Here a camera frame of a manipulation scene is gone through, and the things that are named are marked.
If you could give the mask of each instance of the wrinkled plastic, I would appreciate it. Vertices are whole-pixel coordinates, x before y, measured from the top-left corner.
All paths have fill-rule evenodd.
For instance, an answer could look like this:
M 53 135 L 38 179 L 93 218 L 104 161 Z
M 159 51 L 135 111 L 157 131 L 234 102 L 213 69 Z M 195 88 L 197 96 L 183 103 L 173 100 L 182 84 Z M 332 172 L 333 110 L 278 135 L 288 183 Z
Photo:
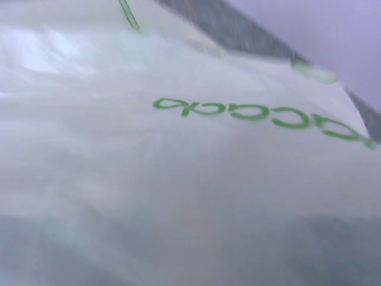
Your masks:
M 361 122 L 160 36 L 0 35 L 1 285 L 380 281 Z

